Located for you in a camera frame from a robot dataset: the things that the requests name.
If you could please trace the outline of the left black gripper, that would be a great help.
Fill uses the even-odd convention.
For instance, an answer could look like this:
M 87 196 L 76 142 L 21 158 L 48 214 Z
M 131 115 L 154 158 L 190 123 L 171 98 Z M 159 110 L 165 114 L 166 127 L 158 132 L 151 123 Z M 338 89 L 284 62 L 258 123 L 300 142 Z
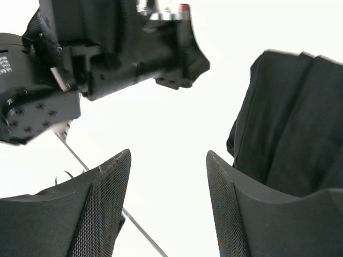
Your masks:
M 156 1 L 40 1 L 23 41 L 62 90 L 91 101 L 148 79 L 190 88 L 210 69 L 185 3 L 162 12 Z

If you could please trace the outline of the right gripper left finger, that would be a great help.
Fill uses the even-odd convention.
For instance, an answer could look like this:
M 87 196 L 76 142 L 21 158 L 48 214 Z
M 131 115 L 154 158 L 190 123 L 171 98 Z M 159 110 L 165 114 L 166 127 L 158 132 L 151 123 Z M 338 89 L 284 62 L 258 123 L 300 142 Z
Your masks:
M 111 256 L 131 168 L 123 150 L 35 195 L 1 200 L 1 256 Z

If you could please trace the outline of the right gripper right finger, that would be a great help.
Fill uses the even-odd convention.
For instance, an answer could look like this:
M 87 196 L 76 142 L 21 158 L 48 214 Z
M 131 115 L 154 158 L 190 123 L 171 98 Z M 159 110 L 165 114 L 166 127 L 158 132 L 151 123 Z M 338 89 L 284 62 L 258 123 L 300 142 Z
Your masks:
M 342 256 L 342 190 L 304 198 L 269 188 L 215 152 L 206 157 L 221 256 Z

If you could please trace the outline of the black pleated skirt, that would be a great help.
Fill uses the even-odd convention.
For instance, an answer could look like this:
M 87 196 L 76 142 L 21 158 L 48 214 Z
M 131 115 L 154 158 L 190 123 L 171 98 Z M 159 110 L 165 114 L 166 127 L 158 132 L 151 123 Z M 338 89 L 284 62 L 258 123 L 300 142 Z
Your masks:
M 280 192 L 342 188 L 342 64 L 263 52 L 227 150 L 238 171 Z

